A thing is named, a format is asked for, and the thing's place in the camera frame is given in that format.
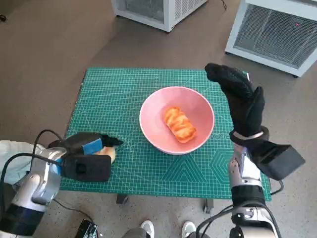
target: green cutting mat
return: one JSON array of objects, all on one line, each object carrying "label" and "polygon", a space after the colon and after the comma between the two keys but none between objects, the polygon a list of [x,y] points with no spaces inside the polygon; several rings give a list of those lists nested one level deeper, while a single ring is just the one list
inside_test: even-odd
[{"label": "green cutting mat", "polygon": [[[168,86],[184,86],[211,103],[215,126],[210,139],[183,156],[167,155],[153,147],[139,126],[146,98]],[[108,182],[63,179],[62,190],[231,199],[227,163],[233,152],[232,121],[225,95],[202,70],[153,68],[90,68],[87,70],[67,137],[96,131],[124,141]],[[270,200],[269,181],[263,177]]]}]

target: white shoe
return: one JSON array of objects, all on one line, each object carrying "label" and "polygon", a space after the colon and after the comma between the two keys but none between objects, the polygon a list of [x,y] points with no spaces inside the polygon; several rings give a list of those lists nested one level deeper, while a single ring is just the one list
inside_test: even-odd
[{"label": "white shoe", "polygon": [[149,235],[151,238],[154,238],[154,225],[151,221],[146,220],[144,221],[141,225],[141,228],[143,228]]},{"label": "white shoe", "polygon": [[182,228],[182,238],[188,237],[191,233],[196,231],[196,226],[192,222],[185,222]]}]

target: wrist strap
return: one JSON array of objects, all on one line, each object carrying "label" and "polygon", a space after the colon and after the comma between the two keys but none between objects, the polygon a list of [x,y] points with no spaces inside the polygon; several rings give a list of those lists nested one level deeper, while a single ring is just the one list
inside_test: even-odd
[{"label": "wrist strap", "polygon": [[253,150],[263,144],[263,141],[267,141],[269,139],[269,131],[267,127],[262,125],[261,132],[249,137],[244,137],[235,131],[231,131],[230,139],[237,145],[247,147],[249,150]]}]

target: white appliance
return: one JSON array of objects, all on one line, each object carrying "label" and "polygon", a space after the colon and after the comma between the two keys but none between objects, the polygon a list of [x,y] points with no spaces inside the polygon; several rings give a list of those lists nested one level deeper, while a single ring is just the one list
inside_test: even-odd
[{"label": "white appliance", "polygon": [[111,0],[114,14],[170,32],[207,0]]},{"label": "white appliance", "polygon": [[241,0],[225,51],[302,76],[317,60],[317,3]]}]

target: pink bowl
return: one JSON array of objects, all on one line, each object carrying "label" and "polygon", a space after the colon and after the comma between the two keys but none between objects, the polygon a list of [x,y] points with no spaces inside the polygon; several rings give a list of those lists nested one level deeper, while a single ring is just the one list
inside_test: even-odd
[{"label": "pink bowl", "polygon": [[[197,130],[196,137],[180,143],[163,121],[169,107],[179,107]],[[151,144],[172,155],[183,155],[201,147],[210,137],[214,114],[210,103],[200,93],[185,87],[168,87],[157,90],[143,103],[140,110],[140,127]]]}]

